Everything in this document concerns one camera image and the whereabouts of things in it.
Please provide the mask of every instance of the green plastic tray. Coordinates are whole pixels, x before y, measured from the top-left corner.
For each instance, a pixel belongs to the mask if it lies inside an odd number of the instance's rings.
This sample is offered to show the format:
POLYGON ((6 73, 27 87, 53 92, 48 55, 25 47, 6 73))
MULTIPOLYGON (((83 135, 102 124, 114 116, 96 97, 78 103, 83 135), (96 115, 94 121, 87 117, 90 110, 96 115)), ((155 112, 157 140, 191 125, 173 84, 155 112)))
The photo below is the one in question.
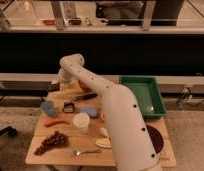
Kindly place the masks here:
POLYGON ((120 76, 119 83, 130 88, 135 94, 145 119, 159 119, 166 114, 154 77, 120 76))

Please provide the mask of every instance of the bunch of grapes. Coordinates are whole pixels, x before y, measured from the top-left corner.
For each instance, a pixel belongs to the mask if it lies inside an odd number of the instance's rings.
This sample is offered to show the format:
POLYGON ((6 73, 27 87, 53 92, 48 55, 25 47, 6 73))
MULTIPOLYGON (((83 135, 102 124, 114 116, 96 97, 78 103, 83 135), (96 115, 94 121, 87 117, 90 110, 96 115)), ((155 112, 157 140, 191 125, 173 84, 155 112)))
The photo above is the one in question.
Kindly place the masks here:
POLYGON ((68 144, 69 144, 69 141, 68 141, 67 135, 62 134, 59 131, 55 131, 54 134, 50 135, 49 137, 45 138, 42 141, 40 147, 36 149, 34 154, 42 155, 46 151, 49 151, 54 147, 68 146, 68 144))

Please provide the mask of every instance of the wooden cutting board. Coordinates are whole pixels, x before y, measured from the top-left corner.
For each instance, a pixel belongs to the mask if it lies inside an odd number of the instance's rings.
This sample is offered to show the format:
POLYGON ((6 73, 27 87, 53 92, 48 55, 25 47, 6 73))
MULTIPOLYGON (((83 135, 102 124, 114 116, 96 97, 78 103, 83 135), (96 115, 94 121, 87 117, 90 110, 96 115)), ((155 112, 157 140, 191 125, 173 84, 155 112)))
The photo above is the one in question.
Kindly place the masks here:
MULTIPOLYGON (((57 124, 51 127, 45 127, 44 122, 50 119, 50 117, 42 112, 36 125, 34 137, 26 157, 27 164, 115 166, 115 159, 111 149, 102 149, 101 154, 86 154, 78 158, 72 156, 72 151, 74 149, 84 150, 98 148, 95 145, 95 141, 98 138, 103 138, 100 133, 100 128, 105 125, 100 119, 91 119, 88 133, 81 134, 72 124, 72 119, 75 114, 65 114, 62 112, 62 107, 65 101, 69 101, 75 96, 82 95, 83 93, 84 92, 78 86, 76 80, 67 85, 67 88, 64 91, 49 93, 47 100, 52 100, 54 102, 56 117, 66 119, 71 122, 71 124, 57 124), (70 146, 67 148, 51 150, 42 156, 34 155, 35 149, 39 147, 42 140, 56 130, 68 135, 70 146)), ((80 107, 86 106, 97 107, 100 111, 100 97, 76 102, 75 106, 75 113, 79 112, 80 107)), ((155 127, 163 136, 164 147, 158 154, 162 167, 175 167, 176 159, 164 119, 147 120, 146 124, 155 127)))

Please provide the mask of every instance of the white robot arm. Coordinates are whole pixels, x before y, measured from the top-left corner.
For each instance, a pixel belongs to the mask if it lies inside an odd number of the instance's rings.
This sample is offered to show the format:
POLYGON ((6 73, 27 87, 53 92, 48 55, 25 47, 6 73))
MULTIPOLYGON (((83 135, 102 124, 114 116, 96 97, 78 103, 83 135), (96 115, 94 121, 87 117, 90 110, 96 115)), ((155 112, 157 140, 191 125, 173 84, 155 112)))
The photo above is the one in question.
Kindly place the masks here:
POLYGON ((132 91, 82 67, 80 54, 60 60, 60 78, 76 77, 101 96, 105 124, 118 171, 161 171, 156 152, 132 91))

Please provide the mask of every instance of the gray floor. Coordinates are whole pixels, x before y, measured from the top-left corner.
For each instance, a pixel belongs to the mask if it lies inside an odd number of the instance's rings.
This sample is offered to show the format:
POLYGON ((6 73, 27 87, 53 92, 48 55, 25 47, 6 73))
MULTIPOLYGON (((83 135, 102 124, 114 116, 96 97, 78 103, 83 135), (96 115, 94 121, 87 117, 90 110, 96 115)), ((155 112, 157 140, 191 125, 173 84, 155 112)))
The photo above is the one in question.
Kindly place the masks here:
MULTIPOLYGON (((184 106, 178 109, 175 99, 164 99, 167 108, 165 117, 172 147, 177 159, 176 168, 164 171, 204 171, 204 104, 199 107, 184 106)), ((0 168, 3 171, 48 171, 46 166, 26 165, 25 157, 40 114, 39 99, 14 99, 6 97, 0 104, 0 129, 12 125, 19 134, 11 139, 0 138, 0 168)), ((75 171, 74 167, 59 167, 59 170, 75 171)), ((83 171, 108 171, 114 168, 84 167, 83 171)))

